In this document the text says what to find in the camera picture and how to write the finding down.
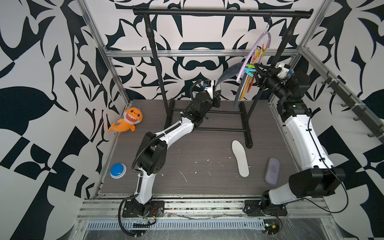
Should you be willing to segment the lilac round clip hanger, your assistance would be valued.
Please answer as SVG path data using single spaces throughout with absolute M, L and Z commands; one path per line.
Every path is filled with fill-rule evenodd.
M 250 52 L 246 56 L 246 59 L 244 61 L 240 62 L 240 66 L 239 66 L 239 69 L 237 70 L 238 72 L 236 74 L 236 76 L 237 76 L 236 82 L 237 83 L 241 82 L 241 79 L 246 72 L 247 65 L 253 65 L 256 63 L 261 63 L 262 58 L 264 57 L 267 50 L 270 48 L 272 36 L 271 36 L 271 33 L 269 32 L 269 29 L 271 26 L 272 26 L 272 18 L 270 17 L 264 32 L 256 40 L 256 42 L 253 45 L 253 47 L 251 48 Z M 267 43 L 265 45 L 262 45 L 261 48 L 258 49 L 259 43 L 261 42 L 261 40 L 265 36 L 268 37 Z

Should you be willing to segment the dark grey felt insole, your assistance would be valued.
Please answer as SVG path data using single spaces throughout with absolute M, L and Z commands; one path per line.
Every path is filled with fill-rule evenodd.
M 227 70 L 225 70 L 223 72 L 223 74 L 216 80 L 216 87 L 219 84 L 221 84 L 223 81 L 236 76 L 240 72 L 243 64 L 244 64 L 244 62 L 240 62 L 240 63 L 237 63 L 235 65 L 232 65 Z

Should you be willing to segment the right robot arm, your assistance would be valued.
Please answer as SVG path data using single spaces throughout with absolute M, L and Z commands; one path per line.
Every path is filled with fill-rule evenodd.
M 312 124 L 312 113 L 303 101 L 311 86 L 310 77 L 303 72 L 282 77 L 281 67 L 257 71 L 261 76 L 258 86 L 269 89 L 278 98 L 277 111 L 294 141 L 301 169 L 289 177 L 287 184 L 266 191 L 260 209 L 274 209 L 335 194 L 343 185 L 346 174 L 334 166 L 322 148 Z

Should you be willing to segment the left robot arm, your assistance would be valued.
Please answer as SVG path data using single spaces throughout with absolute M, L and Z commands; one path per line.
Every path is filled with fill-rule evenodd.
M 220 107 L 221 91 L 216 89 L 218 82 L 200 80 L 194 83 L 190 88 L 191 102 L 181 111 L 179 120 L 160 132 L 145 134 L 131 166 L 131 170 L 138 174 L 132 204 L 141 215 L 149 212 L 156 174 L 165 165 L 168 148 L 196 130 L 211 108 Z

